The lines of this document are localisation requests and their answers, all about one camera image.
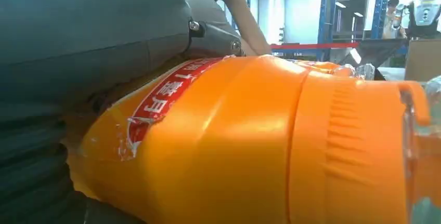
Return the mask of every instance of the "metal rack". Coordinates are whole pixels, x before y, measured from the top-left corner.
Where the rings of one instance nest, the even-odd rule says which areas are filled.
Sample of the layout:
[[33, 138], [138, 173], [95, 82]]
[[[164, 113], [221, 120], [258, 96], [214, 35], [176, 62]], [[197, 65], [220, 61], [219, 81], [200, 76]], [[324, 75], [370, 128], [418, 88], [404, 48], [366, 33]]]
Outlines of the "metal rack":
[[[330, 0], [329, 3], [328, 0], [321, 0], [317, 44], [332, 43], [332, 29], [335, 19], [336, 2], [337, 0]], [[328, 5], [330, 6], [329, 17], [327, 17]], [[329, 61], [329, 59], [330, 59], [329, 49], [317, 51], [317, 60]]]
[[383, 36], [384, 17], [386, 14], [387, 0], [375, 0], [373, 13], [371, 38], [381, 38]]

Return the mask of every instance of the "screw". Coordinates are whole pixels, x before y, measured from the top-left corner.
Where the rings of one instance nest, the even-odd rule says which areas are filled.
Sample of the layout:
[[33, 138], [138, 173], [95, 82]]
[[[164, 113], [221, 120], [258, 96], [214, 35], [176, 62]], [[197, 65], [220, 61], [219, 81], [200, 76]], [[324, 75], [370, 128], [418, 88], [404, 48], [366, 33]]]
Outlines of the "screw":
[[199, 23], [197, 23], [196, 21], [190, 21], [189, 27], [190, 27], [190, 30], [192, 30], [192, 31], [199, 31], [199, 29], [201, 28]]
[[239, 51], [242, 49], [242, 45], [240, 44], [240, 41], [235, 40], [231, 42], [231, 50]]

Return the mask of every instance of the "red label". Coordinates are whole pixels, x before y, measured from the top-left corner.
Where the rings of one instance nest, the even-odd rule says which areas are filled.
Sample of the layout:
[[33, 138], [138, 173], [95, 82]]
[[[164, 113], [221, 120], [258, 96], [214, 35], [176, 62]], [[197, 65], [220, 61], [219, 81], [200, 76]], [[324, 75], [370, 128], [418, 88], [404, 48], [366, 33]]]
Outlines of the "red label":
[[141, 102], [129, 118], [128, 137], [132, 144], [141, 142], [148, 128], [165, 117], [173, 103], [206, 69], [223, 58], [197, 59], [169, 74]]

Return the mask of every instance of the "white robot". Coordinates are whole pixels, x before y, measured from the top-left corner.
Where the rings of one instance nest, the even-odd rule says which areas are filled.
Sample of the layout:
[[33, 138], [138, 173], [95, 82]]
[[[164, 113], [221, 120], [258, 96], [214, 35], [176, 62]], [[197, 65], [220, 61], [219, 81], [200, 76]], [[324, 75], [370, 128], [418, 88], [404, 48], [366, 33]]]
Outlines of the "white robot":
[[409, 10], [407, 33], [409, 38], [441, 38], [441, 32], [437, 29], [441, 13], [441, 0], [413, 0], [409, 5], [398, 5], [392, 29], [399, 29], [406, 9]]

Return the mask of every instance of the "orange bottle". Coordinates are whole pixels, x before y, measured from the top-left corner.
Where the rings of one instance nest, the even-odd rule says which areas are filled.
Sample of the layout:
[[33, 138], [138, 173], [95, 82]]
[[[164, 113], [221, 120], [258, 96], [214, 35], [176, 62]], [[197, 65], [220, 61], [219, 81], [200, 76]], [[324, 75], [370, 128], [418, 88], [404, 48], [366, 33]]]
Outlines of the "orange bottle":
[[75, 186], [150, 224], [410, 223], [436, 197], [412, 173], [424, 91], [328, 68], [184, 62], [94, 123], [71, 152]]

